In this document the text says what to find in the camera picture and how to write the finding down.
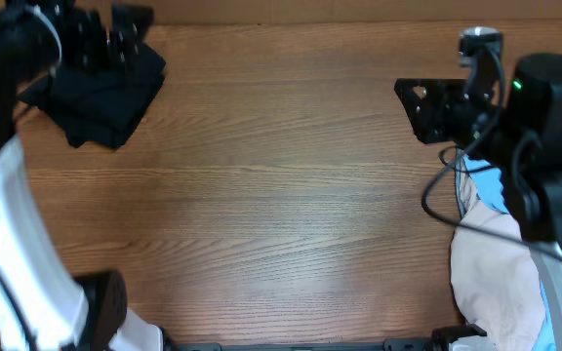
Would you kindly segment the black t-shirt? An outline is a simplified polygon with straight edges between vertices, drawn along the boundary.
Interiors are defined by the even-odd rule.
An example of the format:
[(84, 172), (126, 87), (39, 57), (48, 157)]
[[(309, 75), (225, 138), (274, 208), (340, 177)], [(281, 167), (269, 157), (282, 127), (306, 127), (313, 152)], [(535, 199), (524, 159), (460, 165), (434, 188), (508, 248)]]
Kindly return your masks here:
[(85, 134), (93, 128), (125, 134), (135, 129), (162, 85), (165, 60), (149, 46), (139, 46), (131, 70), (85, 73), (61, 67), (55, 78), (43, 78), (19, 100), (45, 112), (63, 130)]

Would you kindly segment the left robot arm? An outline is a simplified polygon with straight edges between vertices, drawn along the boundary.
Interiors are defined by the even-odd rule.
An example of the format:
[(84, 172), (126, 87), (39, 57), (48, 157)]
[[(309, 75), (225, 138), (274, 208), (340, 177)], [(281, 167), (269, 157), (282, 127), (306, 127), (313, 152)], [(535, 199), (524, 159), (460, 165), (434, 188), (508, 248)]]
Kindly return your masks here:
[(26, 178), (14, 118), (20, 84), (65, 63), (130, 65), (153, 21), (116, 5), (111, 31), (70, 1), (10, 1), (0, 9), (0, 348), (169, 350), (173, 343), (128, 305), (120, 272), (74, 277), (51, 241)]

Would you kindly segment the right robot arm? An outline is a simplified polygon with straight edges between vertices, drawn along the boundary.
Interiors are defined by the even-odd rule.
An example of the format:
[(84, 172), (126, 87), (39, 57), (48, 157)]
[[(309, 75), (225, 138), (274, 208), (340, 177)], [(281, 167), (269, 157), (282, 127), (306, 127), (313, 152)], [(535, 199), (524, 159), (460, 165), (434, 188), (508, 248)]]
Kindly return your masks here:
[(502, 196), (545, 286), (562, 350), (562, 55), (521, 58), (510, 94), (492, 104), (502, 65), (487, 54), (468, 79), (399, 78), (394, 91), (424, 144), (452, 141), (502, 173)]

